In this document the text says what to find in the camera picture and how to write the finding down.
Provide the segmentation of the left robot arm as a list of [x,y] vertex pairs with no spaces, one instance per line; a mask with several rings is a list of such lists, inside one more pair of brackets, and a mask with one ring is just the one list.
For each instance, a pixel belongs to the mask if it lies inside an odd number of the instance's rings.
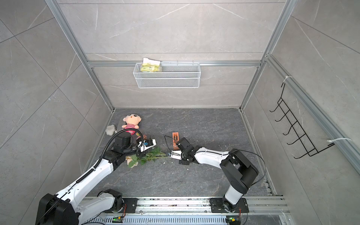
[[46,194],[39,202],[37,210],[37,225],[80,225],[88,219],[105,211],[122,212],[126,205],[122,193],[108,189],[85,203],[82,200],[105,177],[121,165],[127,156],[135,154],[144,156],[147,151],[156,146],[156,140],[144,139],[141,134],[137,143],[123,144],[115,149],[114,140],[117,137],[129,138],[129,129],[114,134],[106,144],[99,160],[82,176],[55,195]]

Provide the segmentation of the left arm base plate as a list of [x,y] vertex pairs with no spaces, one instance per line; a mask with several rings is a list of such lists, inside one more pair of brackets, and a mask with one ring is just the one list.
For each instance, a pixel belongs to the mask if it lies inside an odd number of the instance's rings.
[[138,198],[122,198],[115,200],[113,207],[110,209],[112,213],[135,213]]

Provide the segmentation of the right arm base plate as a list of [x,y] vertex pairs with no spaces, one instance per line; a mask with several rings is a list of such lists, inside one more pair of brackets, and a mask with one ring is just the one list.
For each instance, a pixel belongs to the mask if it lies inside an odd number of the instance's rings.
[[211,198],[210,206],[212,213],[248,213],[248,204],[245,198],[240,198],[239,201],[232,205],[224,197]]

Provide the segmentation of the artificial pink flower bouquet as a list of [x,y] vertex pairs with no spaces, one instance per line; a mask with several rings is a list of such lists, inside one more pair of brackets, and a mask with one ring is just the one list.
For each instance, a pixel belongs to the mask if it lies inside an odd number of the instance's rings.
[[159,147],[153,148],[149,151],[147,151],[143,156],[126,156],[126,163],[129,168],[133,168],[137,165],[144,165],[147,162],[150,161],[156,161],[160,158],[165,158],[167,155],[161,151]]

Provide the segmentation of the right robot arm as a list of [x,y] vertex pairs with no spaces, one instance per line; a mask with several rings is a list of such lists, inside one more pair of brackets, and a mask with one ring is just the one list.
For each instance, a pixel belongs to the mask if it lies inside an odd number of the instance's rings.
[[234,212],[242,197],[255,183],[259,171],[241,150],[215,151],[202,146],[194,147],[185,138],[176,143],[177,151],[169,153],[171,158],[179,160],[182,165],[190,163],[206,164],[222,170],[230,186],[222,198],[222,208]]

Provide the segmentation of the orange tape dispenser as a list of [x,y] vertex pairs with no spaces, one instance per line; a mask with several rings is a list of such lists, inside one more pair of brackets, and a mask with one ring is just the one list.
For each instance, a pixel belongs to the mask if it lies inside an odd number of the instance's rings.
[[174,151],[179,150],[179,147],[177,146],[178,141],[179,141],[179,133],[178,132],[173,132],[172,133],[172,145],[173,145],[173,150]]

